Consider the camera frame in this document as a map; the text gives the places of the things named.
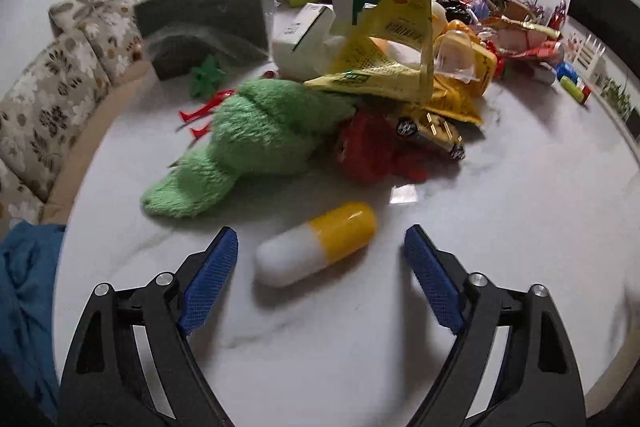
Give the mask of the red plastic figure toy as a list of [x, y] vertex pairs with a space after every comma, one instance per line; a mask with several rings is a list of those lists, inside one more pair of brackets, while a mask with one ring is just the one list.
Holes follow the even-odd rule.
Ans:
[[[197, 120], [212, 116], [216, 108], [222, 102], [226, 101], [227, 98], [231, 98], [232, 95], [235, 95], [235, 91], [233, 89], [218, 91], [213, 98], [210, 98], [203, 106], [194, 110], [194, 112], [186, 113], [180, 110], [178, 115], [183, 127], [189, 127], [190, 124], [193, 124]], [[190, 128], [192, 141], [198, 142], [199, 139], [202, 139], [203, 136], [210, 132], [210, 127], [212, 127], [212, 124], [208, 122], [204, 127]]]

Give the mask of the blue cloth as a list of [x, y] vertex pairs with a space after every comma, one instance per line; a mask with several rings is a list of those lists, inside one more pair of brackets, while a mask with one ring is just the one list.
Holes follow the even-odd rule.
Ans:
[[1, 362], [49, 420], [58, 416], [53, 293], [63, 225], [15, 225], [1, 241]]

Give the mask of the dark green wrapped box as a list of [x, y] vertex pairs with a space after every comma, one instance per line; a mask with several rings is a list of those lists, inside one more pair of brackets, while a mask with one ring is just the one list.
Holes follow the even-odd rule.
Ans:
[[276, 0], [134, 0], [157, 78], [189, 74], [207, 57], [224, 70], [267, 61]]

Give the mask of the red crumpled wrapper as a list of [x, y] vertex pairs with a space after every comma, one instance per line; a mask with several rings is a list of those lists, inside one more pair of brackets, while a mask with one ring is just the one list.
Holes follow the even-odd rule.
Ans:
[[382, 115], [362, 109], [343, 124], [334, 148], [337, 169], [361, 185], [390, 176], [423, 183], [428, 178], [424, 159], [424, 150], [399, 139]]

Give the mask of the yellow white capsule toy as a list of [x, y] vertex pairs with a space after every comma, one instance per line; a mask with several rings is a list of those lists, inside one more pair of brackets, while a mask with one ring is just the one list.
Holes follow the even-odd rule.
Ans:
[[367, 247], [377, 228], [368, 204], [346, 202], [261, 243], [256, 279], [269, 287], [291, 286]]

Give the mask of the green plush crocodile toy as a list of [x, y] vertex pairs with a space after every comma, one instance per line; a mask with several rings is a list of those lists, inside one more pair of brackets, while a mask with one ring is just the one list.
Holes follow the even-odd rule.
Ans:
[[281, 79], [248, 80], [215, 110], [208, 144], [184, 153], [141, 197], [151, 217], [192, 218], [219, 204], [243, 176], [304, 172], [354, 101]]

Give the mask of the black television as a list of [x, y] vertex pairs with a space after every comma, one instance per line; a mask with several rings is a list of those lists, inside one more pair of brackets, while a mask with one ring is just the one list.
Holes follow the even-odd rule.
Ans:
[[570, 0], [568, 16], [595, 34], [639, 77], [638, 5], [631, 0]]

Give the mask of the yellow green snack bag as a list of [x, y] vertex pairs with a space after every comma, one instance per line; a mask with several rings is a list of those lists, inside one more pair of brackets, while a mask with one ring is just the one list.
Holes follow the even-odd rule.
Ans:
[[432, 0], [333, 0], [345, 41], [310, 89], [423, 105], [434, 89]]

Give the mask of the white cardboard box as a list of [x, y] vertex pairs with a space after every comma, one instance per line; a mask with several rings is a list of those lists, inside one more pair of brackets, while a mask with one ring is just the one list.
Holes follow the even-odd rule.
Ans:
[[308, 3], [272, 40], [272, 58], [281, 78], [306, 81], [329, 68], [326, 39], [335, 20], [326, 4]]

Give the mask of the green plastic tree toy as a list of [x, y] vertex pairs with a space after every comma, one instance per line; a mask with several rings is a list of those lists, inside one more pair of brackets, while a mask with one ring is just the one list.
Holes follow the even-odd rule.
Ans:
[[216, 94], [226, 73], [213, 55], [207, 55], [200, 66], [191, 69], [191, 98], [209, 100]]

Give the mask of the floral patterned sofa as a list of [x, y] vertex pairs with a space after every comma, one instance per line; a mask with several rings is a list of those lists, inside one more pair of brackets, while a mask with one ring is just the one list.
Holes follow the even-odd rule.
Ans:
[[136, 0], [62, 0], [55, 37], [1, 98], [1, 231], [63, 223], [91, 156], [149, 64]]

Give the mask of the gold toy car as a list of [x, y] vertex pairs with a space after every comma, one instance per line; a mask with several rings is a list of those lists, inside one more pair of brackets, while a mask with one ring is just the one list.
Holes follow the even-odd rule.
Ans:
[[461, 134], [442, 116], [420, 108], [413, 109], [409, 113], [400, 114], [393, 127], [400, 139], [438, 150], [454, 161], [465, 158]]

